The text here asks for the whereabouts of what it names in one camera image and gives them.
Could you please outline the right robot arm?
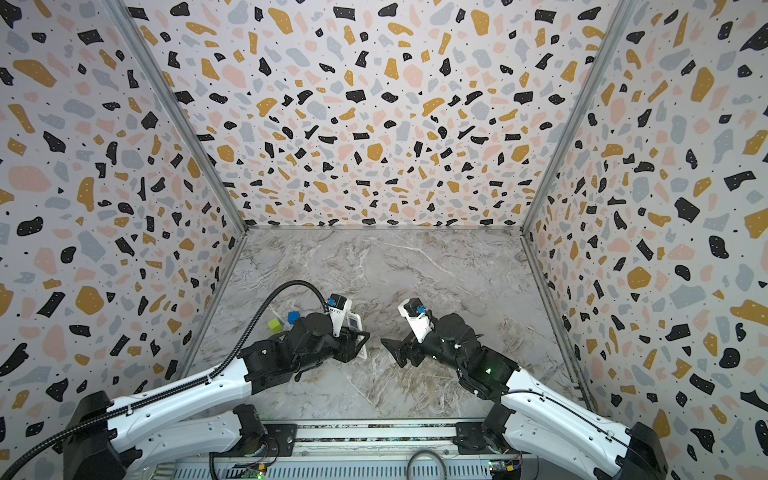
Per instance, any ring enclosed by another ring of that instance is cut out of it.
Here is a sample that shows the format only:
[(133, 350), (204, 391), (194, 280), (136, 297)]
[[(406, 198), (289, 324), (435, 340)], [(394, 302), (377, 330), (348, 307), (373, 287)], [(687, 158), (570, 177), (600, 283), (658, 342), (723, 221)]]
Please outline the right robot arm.
[(403, 340), (382, 344), (399, 366), (432, 359), (459, 385), (493, 406), (482, 424), (486, 447), (525, 452), (581, 479), (664, 479), (669, 466), (656, 432), (592, 412), (547, 387), (505, 355), (483, 345), (457, 314), (421, 313)]

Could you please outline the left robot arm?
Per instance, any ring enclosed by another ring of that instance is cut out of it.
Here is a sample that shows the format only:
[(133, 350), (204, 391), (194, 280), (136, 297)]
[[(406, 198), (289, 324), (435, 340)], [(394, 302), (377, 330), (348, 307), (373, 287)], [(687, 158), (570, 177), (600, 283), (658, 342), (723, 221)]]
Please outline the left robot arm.
[(146, 394), (110, 400), (103, 392), (76, 409), (79, 427), (63, 443), (67, 479), (123, 479), (159, 463), (200, 453), (246, 453), (275, 444), (244, 399), (297, 381), (327, 360), (347, 363), (370, 335), (336, 327), (326, 313), (299, 318), (292, 329), (242, 349), (220, 364)]

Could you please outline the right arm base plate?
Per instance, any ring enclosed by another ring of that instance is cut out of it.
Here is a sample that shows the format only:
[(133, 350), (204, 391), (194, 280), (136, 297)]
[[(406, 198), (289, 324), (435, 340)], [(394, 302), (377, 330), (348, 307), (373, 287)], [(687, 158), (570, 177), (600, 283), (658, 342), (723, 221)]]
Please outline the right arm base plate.
[(504, 429), (485, 422), (458, 422), (456, 436), (452, 439), (462, 455), (517, 454), (503, 437)]

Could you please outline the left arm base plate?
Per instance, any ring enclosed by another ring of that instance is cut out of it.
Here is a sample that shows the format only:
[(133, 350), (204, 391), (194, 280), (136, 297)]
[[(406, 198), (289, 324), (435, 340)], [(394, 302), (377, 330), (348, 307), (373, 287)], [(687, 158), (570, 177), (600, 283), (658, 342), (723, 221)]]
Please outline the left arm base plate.
[(261, 432), (247, 433), (237, 445), (243, 456), (261, 458), (290, 457), (297, 440), (295, 423), (269, 423)]

